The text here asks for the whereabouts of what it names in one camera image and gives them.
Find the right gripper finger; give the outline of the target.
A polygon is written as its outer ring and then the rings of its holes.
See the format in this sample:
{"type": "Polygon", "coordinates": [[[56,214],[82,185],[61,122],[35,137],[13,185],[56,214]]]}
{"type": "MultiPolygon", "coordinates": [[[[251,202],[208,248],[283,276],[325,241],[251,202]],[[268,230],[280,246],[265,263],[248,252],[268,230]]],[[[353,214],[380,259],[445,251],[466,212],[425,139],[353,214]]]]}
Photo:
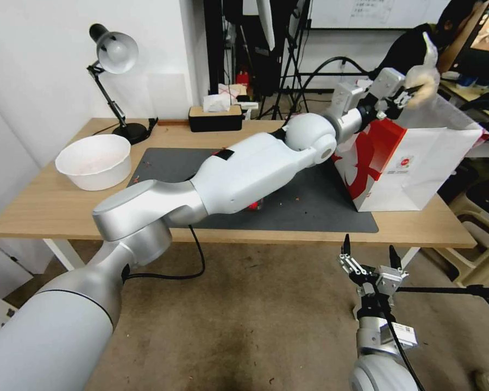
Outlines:
{"type": "Polygon", "coordinates": [[[341,252],[338,256],[338,262],[348,275],[351,273],[355,275],[367,275],[367,270],[362,267],[351,255],[349,234],[345,235],[343,244],[341,246],[341,252]]]}
{"type": "Polygon", "coordinates": [[[408,273],[402,266],[402,260],[393,245],[389,246],[388,252],[391,274],[396,277],[399,282],[402,282],[408,276],[408,273]]]}

